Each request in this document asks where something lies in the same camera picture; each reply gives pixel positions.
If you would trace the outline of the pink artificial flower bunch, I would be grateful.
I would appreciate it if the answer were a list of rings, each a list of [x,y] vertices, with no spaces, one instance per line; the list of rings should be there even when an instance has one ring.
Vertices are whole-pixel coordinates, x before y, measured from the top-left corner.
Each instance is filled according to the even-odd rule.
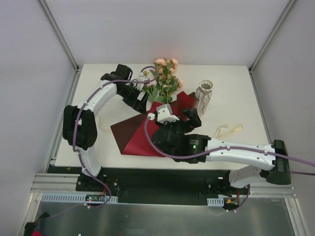
[[[142,87],[144,92],[149,93],[149,101],[160,103],[170,103],[173,101],[173,94],[183,86],[182,81],[175,75],[177,67],[178,61],[176,59],[156,59],[154,61],[154,68],[158,71],[153,68],[142,70],[150,70],[154,77],[157,77],[156,80]]]

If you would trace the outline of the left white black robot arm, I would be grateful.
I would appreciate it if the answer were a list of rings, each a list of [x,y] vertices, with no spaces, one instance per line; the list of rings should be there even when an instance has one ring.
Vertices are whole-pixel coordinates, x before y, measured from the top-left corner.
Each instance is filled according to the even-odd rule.
[[[137,87],[138,82],[128,78],[128,75],[104,74],[88,98],[76,106],[67,105],[63,111],[63,138],[78,154],[82,173],[89,176],[87,186],[93,191],[104,186],[104,179],[98,175],[101,165],[94,147],[98,135],[96,115],[116,95],[135,111],[146,113],[149,93],[145,92],[140,97],[142,91]]]

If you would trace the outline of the beige faceted vase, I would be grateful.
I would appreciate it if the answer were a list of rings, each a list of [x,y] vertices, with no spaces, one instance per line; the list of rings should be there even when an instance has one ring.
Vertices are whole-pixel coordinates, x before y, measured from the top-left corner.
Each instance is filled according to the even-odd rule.
[[[195,99],[198,101],[197,112],[199,116],[205,114],[213,94],[214,84],[210,80],[202,80],[195,92]]]

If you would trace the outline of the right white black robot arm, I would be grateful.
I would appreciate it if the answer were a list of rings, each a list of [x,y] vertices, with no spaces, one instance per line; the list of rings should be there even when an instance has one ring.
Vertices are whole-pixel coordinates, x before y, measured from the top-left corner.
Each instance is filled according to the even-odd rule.
[[[206,135],[191,134],[202,122],[196,109],[183,109],[187,120],[172,113],[162,105],[148,113],[144,124],[145,136],[155,151],[176,162],[229,162],[244,167],[231,170],[221,183],[222,190],[233,194],[255,182],[290,185],[291,174],[286,159],[285,144],[275,140],[266,145],[242,145],[222,141]]]

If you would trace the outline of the cream printed ribbon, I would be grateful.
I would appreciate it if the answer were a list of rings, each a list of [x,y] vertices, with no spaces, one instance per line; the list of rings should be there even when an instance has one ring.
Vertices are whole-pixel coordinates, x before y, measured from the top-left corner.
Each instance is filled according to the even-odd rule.
[[[235,127],[230,128],[227,124],[221,125],[217,128],[214,137],[217,139],[224,139],[240,133],[244,130],[243,125],[238,124]]]

